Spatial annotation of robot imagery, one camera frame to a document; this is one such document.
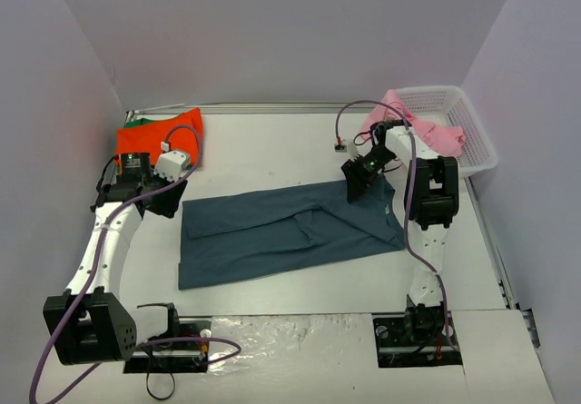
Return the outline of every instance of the pink cloth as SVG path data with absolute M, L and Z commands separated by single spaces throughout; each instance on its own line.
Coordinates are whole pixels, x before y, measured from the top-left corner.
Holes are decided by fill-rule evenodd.
M 419 138 L 436 153 L 442 156 L 454 157 L 459 157 L 462 154 L 462 145 L 464 145 L 465 137 L 464 131 L 459 125 L 446 127 L 431 121 L 420 120 L 400 101 L 398 93 L 393 89 L 390 89 L 381 101 L 404 113 Z M 394 118 L 399 119 L 389 109 L 383 106 L 375 106 L 365 119 L 365 122 L 363 122 L 360 132 L 368 132 L 371 125 L 378 121 Z

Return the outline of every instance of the orange cloth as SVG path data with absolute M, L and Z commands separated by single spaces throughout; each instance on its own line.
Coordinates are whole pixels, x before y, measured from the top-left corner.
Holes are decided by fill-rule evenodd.
M 122 153 L 149 153 L 152 165 L 162 154 L 162 141 L 167 133 L 176 125 L 192 125 L 203 139 L 203 123 L 200 109 L 191 109 L 170 120 L 156 121 L 130 129 L 117 131 L 117 154 Z M 190 155 L 192 163 L 198 157 L 198 144 L 191 130 L 180 129 L 172 134 L 170 145 L 177 150 L 183 150 Z

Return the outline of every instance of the dark blue cloth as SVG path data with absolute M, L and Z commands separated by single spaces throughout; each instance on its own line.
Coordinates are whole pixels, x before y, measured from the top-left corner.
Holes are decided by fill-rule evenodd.
M 179 289 L 402 250 L 393 194 L 380 176 L 352 204 L 344 181 L 184 202 Z

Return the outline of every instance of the white basket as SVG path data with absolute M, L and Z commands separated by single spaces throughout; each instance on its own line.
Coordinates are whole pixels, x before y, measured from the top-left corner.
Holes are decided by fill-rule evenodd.
M 464 91 L 456 86 L 417 86 L 397 91 L 401 102 L 418 118 L 464 129 L 466 142 L 458 157 L 460 177 L 497 166 L 497 153 Z

